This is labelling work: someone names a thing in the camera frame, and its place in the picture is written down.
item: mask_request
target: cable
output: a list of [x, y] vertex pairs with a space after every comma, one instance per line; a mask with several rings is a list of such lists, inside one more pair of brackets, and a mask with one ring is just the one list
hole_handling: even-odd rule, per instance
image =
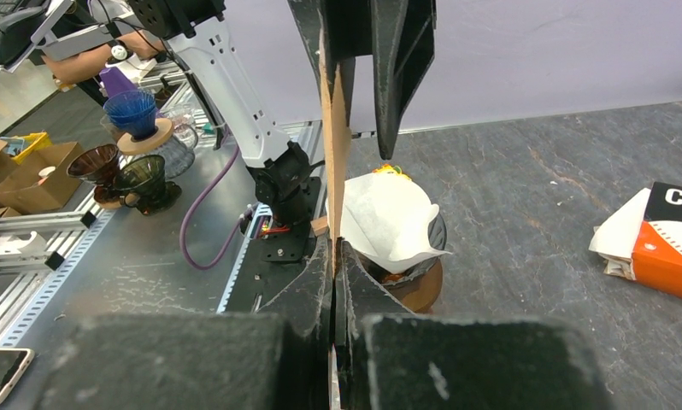
[[99, 5], [102, 7], [102, 10], [104, 11], [104, 16], [107, 17], [107, 24], [112, 22], [112, 19], [109, 18], [109, 12], [107, 11], [107, 8], [104, 7], [104, 2], [102, 0], [97, 0], [99, 2]]
[[230, 171], [230, 168], [232, 167], [232, 164], [235, 163], [235, 160], [238, 159], [238, 154], [240, 153], [240, 148], [238, 145], [235, 145], [235, 149], [232, 152], [232, 157], [230, 161], [223, 167], [223, 169], [218, 173], [218, 176], [215, 177], [210, 182], [210, 185], [208, 185], [203, 192], [200, 193], [200, 195], [197, 197], [195, 202], [190, 205], [190, 209], [188, 209], [187, 214], [185, 214], [185, 217], [183, 218], [182, 225], [180, 225], [180, 251], [182, 252], [183, 257], [189, 263], [192, 267], [196, 268], [197, 270], [200, 271], [207, 271], [210, 268], [214, 267], [215, 265], [220, 262], [220, 259], [226, 254], [228, 247], [230, 246], [230, 242], [232, 241], [232, 238], [235, 236], [235, 232], [239, 230], [241, 222], [243, 222], [243, 219], [247, 216], [247, 213], [249, 211], [252, 212], [252, 209], [246, 210], [244, 214], [240, 215], [240, 218], [238, 218], [238, 222], [236, 222], [235, 226], [232, 228], [232, 231], [228, 234], [228, 237], [226, 241], [223, 243], [222, 248], [220, 248], [220, 252], [218, 252], [218, 255], [215, 256], [215, 258], [208, 264], [208, 265], [200, 265], [197, 263], [194, 259], [192, 259], [192, 256], [190, 256], [190, 252], [187, 250], [187, 228], [190, 225], [190, 219], [192, 219], [192, 215], [195, 213], [197, 208], [200, 206], [201, 203], [205, 200], [205, 197], [208, 196], [210, 191], [212, 191], [216, 185], [223, 179], [223, 177], [226, 176], [228, 171]]

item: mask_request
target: orange box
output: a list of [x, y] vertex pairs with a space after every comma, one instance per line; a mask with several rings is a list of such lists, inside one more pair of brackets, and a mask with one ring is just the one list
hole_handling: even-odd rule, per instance
[[632, 254], [634, 280], [682, 297], [682, 187], [656, 182]]

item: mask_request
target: table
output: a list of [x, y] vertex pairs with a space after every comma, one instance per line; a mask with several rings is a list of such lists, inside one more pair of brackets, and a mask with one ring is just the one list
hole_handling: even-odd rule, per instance
[[[168, 103], [197, 104], [197, 100], [189, 88], [181, 87]], [[310, 147], [314, 136], [320, 136], [318, 124], [285, 129], [302, 146]], [[173, 180], [183, 194], [168, 211], [151, 217], [127, 208], [114, 211], [71, 275], [19, 341], [19, 347], [34, 349], [37, 359], [4, 404], [6, 408], [32, 405], [43, 391], [53, 360], [82, 318], [115, 312], [216, 312], [244, 237], [237, 234], [220, 263], [207, 272], [199, 272], [184, 261], [178, 234], [187, 209], [230, 160], [234, 144], [229, 141], [220, 150], [213, 150], [215, 137], [201, 138], [195, 163]], [[238, 159], [191, 222], [188, 243], [196, 260], [210, 261], [235, 226], [237, 217], [255, 201], [255, 184]]]
[[[393, 163], [448, 228], [436, 314], [563, 319], [617, 408], [682, 409], [682, 300], [604, 275], [587, 250], [641, 188], [682, 185], [682, 102], [414, 132]], [[374, 140], [352, 144], [350, 177], [378, 165]]]
[[[354, 141], [350, 177], [381, 163], [375, 144]], [[33, 403], [83, 316], [217, 307], [232, 258], [195, 272], [176, 233], [227, 149], [198, 151], [177, 179], [184, 194], [172, 211], [117, 211], [21, 339], [38, 358], [6, 408]], [[682, 184], [682, 103], [415, 132], [400, 136], [393, 163], [440, 205], [449, 230], [437, 314], [563, 319], [588, 335], [618, 408], [682, 408], [682, 300], [603, 275], [587, 251], [592, 227], [640, 188]], [[236, 164], [197, 215], [196, 257], [214, 254], [253, 201], [250, 187]]]

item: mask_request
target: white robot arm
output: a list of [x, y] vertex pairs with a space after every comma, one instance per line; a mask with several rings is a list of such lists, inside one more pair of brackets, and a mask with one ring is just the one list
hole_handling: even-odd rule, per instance
[[179, 34], [167, 40], [169, 48], [203, 85], [238, 140], [249, 168], [264, 168], [288, 150], [288, 135], [276, 126], [261, 105], [243, 70], [227, 22], [207, 19], [195, 27], [195, 36]]

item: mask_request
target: paper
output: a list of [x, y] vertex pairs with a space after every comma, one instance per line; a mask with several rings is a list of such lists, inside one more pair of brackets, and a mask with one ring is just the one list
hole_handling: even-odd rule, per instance
[[391, 273], [448, 254], [432, 248], [428, 228], [439, 206], [414, 182], [387, 173], [370, 173], [345, 184], [341, 236]]
[[589, 249], [605, 259], [630, 262], [650, 189], [643, 188], [597, 229]]

